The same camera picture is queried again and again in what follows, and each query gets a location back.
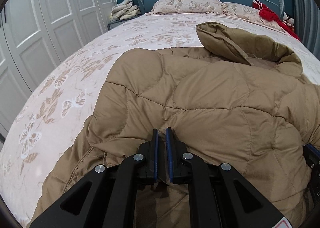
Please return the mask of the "tan quilted down coat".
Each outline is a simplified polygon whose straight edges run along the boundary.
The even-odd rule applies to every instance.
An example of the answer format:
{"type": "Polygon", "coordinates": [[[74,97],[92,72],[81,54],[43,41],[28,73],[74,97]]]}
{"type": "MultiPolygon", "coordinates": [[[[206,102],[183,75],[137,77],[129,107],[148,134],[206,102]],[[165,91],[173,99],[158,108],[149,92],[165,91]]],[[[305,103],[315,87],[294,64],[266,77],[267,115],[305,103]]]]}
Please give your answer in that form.
{"type": "Polygon", "coordinates": [[[34,217],[98,164],[135,154],[153,129],[171,127],[211,164],[228,162],[292,224],[306,219],[319,147],[319,86],[299,57],[273,39],[220,23],[196,27],[202,47],[132,49],[112,66],[84,127],[42,186],[34,217]]]}

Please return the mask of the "folded cream clothes pile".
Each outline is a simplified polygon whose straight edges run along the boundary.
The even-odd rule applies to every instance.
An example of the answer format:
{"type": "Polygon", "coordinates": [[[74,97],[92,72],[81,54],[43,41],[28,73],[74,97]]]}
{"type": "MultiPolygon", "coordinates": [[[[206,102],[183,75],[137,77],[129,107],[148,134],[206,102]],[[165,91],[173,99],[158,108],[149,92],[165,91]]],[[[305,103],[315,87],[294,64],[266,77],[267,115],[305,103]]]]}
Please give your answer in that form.
{"type": "Polygon", "coordinates": [[[123,0],[111,10],[110,21],[122,21],[141,14],[140,7],[134,5],[132,0],[123,0]]]}

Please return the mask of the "small figurines on nightstand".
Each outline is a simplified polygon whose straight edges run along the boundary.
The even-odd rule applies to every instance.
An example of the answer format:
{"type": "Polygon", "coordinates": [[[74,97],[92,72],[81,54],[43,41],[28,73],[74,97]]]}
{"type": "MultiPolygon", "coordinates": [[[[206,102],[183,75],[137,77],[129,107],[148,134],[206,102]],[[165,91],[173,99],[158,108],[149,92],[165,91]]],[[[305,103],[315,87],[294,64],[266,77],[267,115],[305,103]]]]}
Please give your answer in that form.
{"type": "Polygon", "coordinates": [[[283,22],[290,28],[294,28],[294,19],[286,12],[283,13],[283,22]]]}

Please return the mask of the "grey blue curtain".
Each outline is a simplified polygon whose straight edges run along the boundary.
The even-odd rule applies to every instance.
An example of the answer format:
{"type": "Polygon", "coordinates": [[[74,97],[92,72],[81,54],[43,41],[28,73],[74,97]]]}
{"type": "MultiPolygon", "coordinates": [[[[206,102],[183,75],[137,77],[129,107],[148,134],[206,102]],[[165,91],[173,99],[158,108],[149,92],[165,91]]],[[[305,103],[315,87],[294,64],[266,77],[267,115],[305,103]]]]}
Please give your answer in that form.
{"type": "Polygon", "coordinates": [[[319,7],[314,0],[294,0],[295,31],[304,46],[319,59],[319,7]]]}

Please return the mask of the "red garment on bed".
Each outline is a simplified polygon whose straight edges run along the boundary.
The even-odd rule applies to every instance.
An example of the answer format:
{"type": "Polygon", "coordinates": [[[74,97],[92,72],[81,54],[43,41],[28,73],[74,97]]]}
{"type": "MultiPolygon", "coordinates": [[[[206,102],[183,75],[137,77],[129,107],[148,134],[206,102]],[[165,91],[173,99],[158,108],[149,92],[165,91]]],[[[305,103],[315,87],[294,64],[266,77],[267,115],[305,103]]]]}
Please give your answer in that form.
{"type": "Polygon", "coordinates": [[[288,27],[283,19],[271,9],[269,9],[264,3],[259,0],[253,0],[253,7],[259,10],[259,16],[269,22],[275,21],[281,28],[283,28],[287,33],[289,33],[292,37],[300,41],[300,38],[295,33],[294,28],[288,27]]]}

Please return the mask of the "right butterfly pattern pillow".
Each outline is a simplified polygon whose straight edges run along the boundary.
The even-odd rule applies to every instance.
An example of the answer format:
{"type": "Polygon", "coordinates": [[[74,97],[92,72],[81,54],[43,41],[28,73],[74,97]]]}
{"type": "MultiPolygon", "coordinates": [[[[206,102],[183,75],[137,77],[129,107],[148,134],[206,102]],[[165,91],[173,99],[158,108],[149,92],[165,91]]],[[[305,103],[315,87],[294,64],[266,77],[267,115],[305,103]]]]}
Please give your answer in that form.
{"type": "Polygon", "coordinates": [[[266,26],[268,28],[272,28],[279,32],[283,32],[283,33],[286,32],[277,22],[275,21],[270,22],[263,19],[259,15],[259,10],[256,8],[238,4],[238,3],[224,2],[222,3],[222,10],[223,10],[223,13],[227,16],[244,19],[251,23],[266,26]]]}

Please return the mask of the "butterfly pattern pillow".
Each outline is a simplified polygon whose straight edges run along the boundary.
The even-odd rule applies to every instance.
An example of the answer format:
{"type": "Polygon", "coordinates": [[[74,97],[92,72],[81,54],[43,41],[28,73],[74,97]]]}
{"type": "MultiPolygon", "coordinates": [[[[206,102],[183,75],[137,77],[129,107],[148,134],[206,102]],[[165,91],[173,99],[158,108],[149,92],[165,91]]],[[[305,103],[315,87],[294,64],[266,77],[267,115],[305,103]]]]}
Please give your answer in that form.
{"type": "Polygon", "coordinates": [[[251,23],[266,26],[268,28],[272,28],[279,32],[283,32],[283,33],[286,32],[277,22],[275,21],[270,22],[263,19],[259,15],[259,10],[256,8],[238,4],[238,3],[224,2],[222,3],[222,10],[223,10],[223,13],[227,16],[244,19],[251,23]]]}
{"type": "Polygon", "coordinates": [[[151,12],[165,13],[223,13],[219,0],[158,0],[151,12]]]}

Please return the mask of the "dark blue nightstand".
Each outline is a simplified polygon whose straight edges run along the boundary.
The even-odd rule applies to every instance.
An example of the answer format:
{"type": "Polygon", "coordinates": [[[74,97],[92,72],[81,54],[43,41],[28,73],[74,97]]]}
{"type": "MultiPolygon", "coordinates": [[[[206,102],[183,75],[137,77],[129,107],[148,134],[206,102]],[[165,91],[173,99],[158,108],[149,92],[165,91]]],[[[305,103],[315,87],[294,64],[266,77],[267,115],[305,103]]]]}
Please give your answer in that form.
{"type": "Polygon", "coordinates": [[[124,20],[117,20],[117,21],[114,21],[114,22],[110,22],[110,23],[108,23],[108,25],[107,25],[107,29],[108,29],[108,31],[110,31],[110,30],[116,28],[117,26],[119,26],[119,25],[121,25],[121,24],[123,24],[123,23],[125,23],[125,22],[128,22],[128,21],[130,21],[130,20],[136,19],[136,18],[138,18],[138,17],[140,17],[140,16],[141,16],[141,15],[136,15],[136,16],[134,16],[134,17],[132,17],[132,18],[127,18],[127,19],[124,19],[124,20]]]}

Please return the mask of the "white panelled wardrobe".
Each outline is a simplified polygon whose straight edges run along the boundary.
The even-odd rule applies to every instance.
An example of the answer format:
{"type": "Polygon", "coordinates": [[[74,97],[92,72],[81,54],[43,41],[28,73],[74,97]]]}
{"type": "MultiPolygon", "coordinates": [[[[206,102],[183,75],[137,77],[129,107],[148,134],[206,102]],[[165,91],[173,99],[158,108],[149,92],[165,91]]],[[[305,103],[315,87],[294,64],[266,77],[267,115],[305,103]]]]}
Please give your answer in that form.
{"type": "Polygon", "coordinates": [[[1,136],[64,60],[108,30],[116,0],[7,0],[1,8],[1,136]]]}

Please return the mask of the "left butterfly pattern pillow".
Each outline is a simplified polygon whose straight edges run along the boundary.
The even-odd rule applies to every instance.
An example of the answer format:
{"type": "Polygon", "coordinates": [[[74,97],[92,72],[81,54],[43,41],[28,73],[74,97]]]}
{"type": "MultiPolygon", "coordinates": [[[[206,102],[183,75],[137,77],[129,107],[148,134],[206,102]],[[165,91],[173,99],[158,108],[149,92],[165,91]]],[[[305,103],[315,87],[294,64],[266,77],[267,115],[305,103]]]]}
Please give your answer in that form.
{"type": "Polygon", "coordinates": [[[151,12],[165,13],[223,13],[219,0],[158,0],[151,12]]]}

